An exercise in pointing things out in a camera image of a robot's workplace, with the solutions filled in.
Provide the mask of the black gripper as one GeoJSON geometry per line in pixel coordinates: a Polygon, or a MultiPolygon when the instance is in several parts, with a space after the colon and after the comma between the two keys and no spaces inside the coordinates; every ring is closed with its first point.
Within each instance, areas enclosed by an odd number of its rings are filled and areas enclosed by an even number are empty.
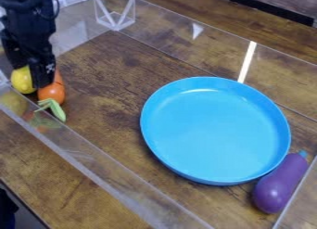
{"type": "Polygon", "coordinates": [[[32,87],[55,80],[56,60],[50,37],[56,31],[59,0],[0,0],[7,14],[0,18],[1,43],[12,68],[30,67],[32,87]]]}

